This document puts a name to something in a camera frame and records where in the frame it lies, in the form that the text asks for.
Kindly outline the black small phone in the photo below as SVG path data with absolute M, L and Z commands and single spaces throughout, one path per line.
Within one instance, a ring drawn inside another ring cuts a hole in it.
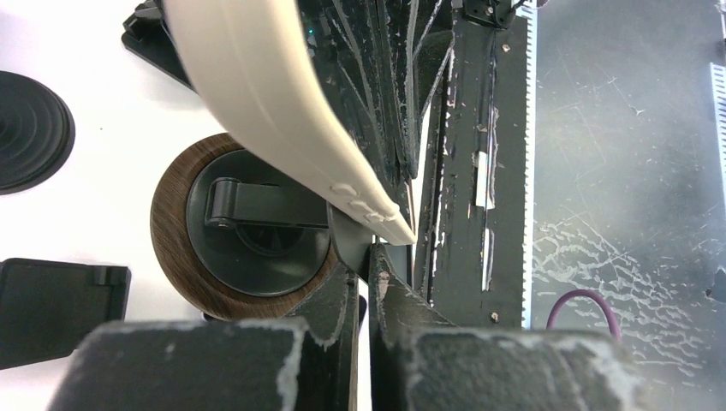
M 128 51 L 193 90 L 166 25 L 163 1 L 139 3 L 122 26 L 121 41 Z

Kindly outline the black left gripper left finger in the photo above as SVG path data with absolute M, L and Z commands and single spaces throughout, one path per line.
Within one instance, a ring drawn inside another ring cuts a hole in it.
M 80 345 L 53 410 L 350 410 L 358 282 L 346 266 L 279 319 L 115 322 Z

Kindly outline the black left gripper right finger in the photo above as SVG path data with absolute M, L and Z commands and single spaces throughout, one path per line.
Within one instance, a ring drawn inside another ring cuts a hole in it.
M 649 408 L 634 363 L 610 337 L 453 325 L 400 280 L 380 244 L 368 288 L 376 410 Z

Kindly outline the black folding phone stand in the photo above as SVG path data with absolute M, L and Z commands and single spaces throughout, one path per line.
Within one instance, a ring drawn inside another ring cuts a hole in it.
M 126 266 L 39 259 L 1 263 L 1 368 L 70 355 L 95 328 L 125 318 Z

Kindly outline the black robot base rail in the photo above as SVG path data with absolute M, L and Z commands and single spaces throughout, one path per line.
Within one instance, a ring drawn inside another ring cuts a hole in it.
M 457 325 L 526 312 L 523 1 L 300 1 L 324 95 L 418 233 L 403 279 Z

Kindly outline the wood-base phone stand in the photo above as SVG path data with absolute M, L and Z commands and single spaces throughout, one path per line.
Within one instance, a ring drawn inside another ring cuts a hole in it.
M 174 289 L 220 320 L 357 313 L 349 217 L 227 134 L 180 152 L 152 197 L 152 248 Z

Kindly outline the cream case smartphone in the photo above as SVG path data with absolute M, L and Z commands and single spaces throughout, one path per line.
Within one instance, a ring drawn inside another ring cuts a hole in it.
M 252 154 L 393 245 L 414 230 L 337 119 L 293 1 L 167 1 L 193 89 Z

